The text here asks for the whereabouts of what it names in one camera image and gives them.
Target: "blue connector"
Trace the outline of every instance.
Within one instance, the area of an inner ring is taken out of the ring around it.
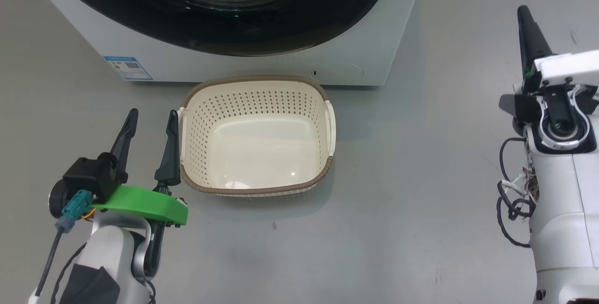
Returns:
[[[62,209],[62,216],[54,225],[56,229],[62,228],[64,233],[71,231],[77,221],[85,212],[90,210],[90,206],[94,202],[92,193],[81,189]]]

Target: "black cable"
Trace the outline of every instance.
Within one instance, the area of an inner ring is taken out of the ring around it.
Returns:
[[[152,294],[150,295],[150,301],[148,304],[156,304],[156,287],[152,282],[148,281],[148,279],[144,276],[144,281],[150,285],[150,289],[152,289]]]
[[[45,262],[44,271],[41,274],[41,279],[39,279],[39,284],[36,289],[36,297],[41,295],[41,291],[44,288],[45,280],[48,278],[48,274],[50,273],[50,268],[52,267],[52,261],[54,260],[54,255],[56,254],[56,249],[58,248],[58,243],[60,242],[60,238],[62,237],[62,233],[65,231],[63,227],[58,228],[58,233],[54,236],[54,242],[52,244],[52,248],[50,249],[50,255],[48,256],[48,260]]]
[[[501,196],[500,199],[503,200],[503,202],[505,202],[505,204],[507,205],[508,217],[511,221],[514,221],[518,216],[523,218],[530,218],[531,216],[533,216],[536,206],[531,200],[520,198],[514,200],[513,202],[510,201],[510,199],[505,194],[505,191],[503,191],[503,185],[501,185],[501,181],[497,183],[497,191]],[[520,203],[528,204],[528,212],[522,212],[522,208],[517,208],[518,204]]]
[[[505,226],[503,226],[503,220],[501,219],[501,204],[502,204],[502,202],[503,202],[503,200],[501,199],[501,197],[499,197],[497,199],[497,222],[499,223],[499,227],[501,227],[501,233],[503,233],[503,236],[505,236],[505,238],[507,238],[511,242],[511,244],[516,245],[516,246],[521,246],[522,248],[530,248],[530,244],[523,244],[521,242],[514,240],[507,233],[507,230],[505,230]]]
[[[507,181],[511,181],[511,179],[507,176],[507,173],[505,172],[505,167],[503,166],[503,150],[505,150],[505,146],[509,142],[525,141],[526,140],[524,138],[507,138],[503,142],[503,144],[501,144],[501,148],[499,149],[499,165],[501,167],[501,174],[503,174],[503,178]],[[503,219],[501,218],[501,203],[503,202],[507,206],[507,218],[511,221],[514,221],[516,218],[518,218],[518,216],[524,218],[530,218],[531,216],[533,216],[536,204],[532,200],[526,199],[526,197],[510,201],[510,199],[507,197],[507,194],[503,190],[503,185],[501,181],[497,183],[497,191],[500,195],[500,197],[497,199],[497,222],[499,223],[499,227],[501,228],[501,233],[503,233],[503,236],[505,236],[505,238],[507,238],[511,242],[511,244],[521,246],[523,248],[530,248],[529,244],[523,244],[522,242],[518,242],[514,240],[514,238],[512,238],[509,235],[509,233],[507,233],[507,230],[503,225]],[[522,212],[522,206],[518,207],[522,203],[528,205],[528,212]]]
[[[66,269],[69,268],[69,265],[71,265],[71,263],[73,262],[75,257],[79,256],[81,251],[83,251],[83,248],[85,248],[86,244],[87,244],[87,242],[84,243],[82,246],[80,246],[79,249],[77,249],[77,251],[75,251],[75,253],[73,253],[73,256],[71,256],[71,258],[68,261],[66,261],[65,266],[62,267],[62,270],[60,271],[60,274],[58,275],[58,279],[56,280],[56,284],[54,284],[54,291],[52,291],[52,297],[50,299],[50,304],[56,304],[56,295],[58,295],[58,288],[60,287],[60,281],[65,276]]]
[[[503,150],[505,146],[509,142],[524,142],[524,138],[507,138],[503,144],[501,144],[501,148],[499,149],[499,166],[501,167],[501,173],[503,174],[503,178],[507,181],[511,181],[510,178],[507,178],[507,173],[505,172],[505,167],[503,167]]]

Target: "cable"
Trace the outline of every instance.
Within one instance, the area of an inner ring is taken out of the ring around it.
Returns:
[[[528,189],[526,189],[527,195],[524,195],[524,197],[516,199],[514,201],[510,201],[510,199],[507,197],[507,194],[505,193],[505,190],[503,189],[503,187],[505,186],[507,188],[511,188],[511,189],[515,190],[520,195],[523,194],[522,189],[520,189],[520,187],[516,186],[515,183],[513,183],[513,181],[507,176],[507,173],[505,172],[505,166],[503,165],[503,150],[505,150],[505,146],[509,142],[525,142],[525,141],[526,141],[526,139],[524,139],[524,138],[507,138],[503,142],[503,144],[501,144],[501,148],[499,149],[499,165],[501,167],[501,174],[503,174],[503,178],[505,178],[505,180],[497,183],[497,191],[499,192],[499,195],[500,195],[500,197],[497,199],[497,223],[499,223],[499,227],[501,228],[501,233],[503,233],[503,236],[505,236],[505,238],[507,238],[507,240],[509,240],[511,242],[511,244],[516,245],[516,246],[521,246],[523,248],[530,248],[530,244],[523,244],[522,242],[518,242],[509,235],[509,233],[505,229],[505,225],[503,225],[503,219],[501,218],[501,203],[502,202],[505,203],[505,205],[507,206],[507,218],[510,219],[511,221],[514,221],[516,218],[518,218],[518,216],[524,217],[524,218],[530,218],[531,216],[533,216],[534,210],[536,208],[535,202],[531,201],[530,199],[526,199],[526,196],[530,195],[530,192],[528,191]],[[528,212],[522,212],[522,206],[518,207],[520,204],[527,204]]]
[[[505,146],[509,142],[524,142],[524,138],[507,138],[503,144],[501,144],[501,148],[499,149],[499,166],[501,167],[501,174],[503,174],[503,178],[507,181],[511,181],[510,178],[507,178],[507,173],[505,172],[505,167],[503,166],[503,150]]]
[[[75,253],[73,253],[73,256],[71,256],[69,258],[68,261],[66,261],[66,264],[64,267],[62,267],[62,270],[60,271],[60,274],[58,275],[58,279],[56,280],[56,283],[54,284],[54,291],[52,291],[52,297],[50,299],[50,304],[56,304],[56,295],[58,294],[58,288],[60,287],[60,281],[62,281],[62,278],[65,276],[65,272],[67,270],[67,268],[69,268],[69,266],[71,265],[71,263],[73,262],[73,260],[75,259],[75,257],[79,256],[79,254],[83,251],[83,248],[85,248],[85,246],[88,243],[84,243],[82,246],[79,247],[79,249],[77,249],[77,251],[75,251]]]
[[[505,238],[507,238],[511,242],[511,244],[516,245],[516,246],[521,246],[522,248],[530,248],[530,244],[523,244],[521,242],[514,240],[507,233],[507,230],[505,230],[505,226],[503,226],[503,220],[501,219],[501,203],[502,202],[503,202],[503,200],[501,199],[501,197],[499,197],[497,199],[497,222],[499,223],[499,227],[501,228],[501,233],[503,233],[503,236],[505,236]]]
[[[152,282],[148,281],[148,279],[146,278],[146,276],[144,275],[144,281],[150,285],[150,289],[152,289],[152,294],[150,295],[150,301],[148,302],[148,304],[156,304],[156,287],[154,286],[154,284],[152,284]]]
[[[81,218],[88,221],[88,219],[90,217],[94,216],[95,213],[96,213],[96,208],[94,208],[91,212],[89,212],[87,215],[85,215],[85,216],[83,216]]]
[[[527,199],[522,199],[522,198],[516,199],[513,202],[510,201],[510,199],[507,197],[507,194],[503,190],[503,182],[502,181],[497,183],[497,190],[499,191],[500,199],[503,200],[503,202],[505,202],[505,204],[507,205],[507,208],[508,208],[507,217],[511,221],[514,221],[518,216],[523,217],[523,218],[530,218],[531,216],[533,216],[534,210],[536,208],[536,205],[533,202],[531,202],[530,200],[527,200]],[[520,204],[520,203],[528,204],[528,212],[522,212],[521,208],[517,208],[518,204]]]
[[[64,231],[64,228],[58,228],[58,233],[56,233],[56,236],[54,237],[54,243],[52,244],[52,248],[50,249],[50,255],[48,256],[48,260],[45,262],[44,272],[41,274],[41,279],[39,279],[39,284],[35,293],[36,297],[39,297],[39,295],[41,295],[41,291],[44,288],[45,280],[48,278],[48,274],[50,273],[52,261],[54,260],[54,255],[56,254],[58,243],[60,242],[60,238],[62,237],[62,233]]]

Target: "gray floor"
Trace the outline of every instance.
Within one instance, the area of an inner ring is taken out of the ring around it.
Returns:
[[[328,89],[336,164],[317,189],[251,201],[174,189],[189,225],[167,231],[158,302],[531,302],[533,255],[501,235],[494,187],[523,3],[554,51],[599,48],[597,0],[417,0],[387,85]],[[189,88],[121,81],[49,0],[0,0],[3,303],[37,284],[55,233],[46,198],[66,168],[109,149],[136,107],[130,181],[153,187],[168,111]],[[514,174],[522,150],[506,157]],[[508,226],[526,240],[526,223]],[[64,237],[42,304],[89,230]]]

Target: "cream basket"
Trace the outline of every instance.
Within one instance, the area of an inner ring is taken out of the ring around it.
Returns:
[[[322,180],[333,161],[333,107],[327,93],[304,78],[207,82],[190,91],[178,113],[181,176],[204,193],[300,193]]]

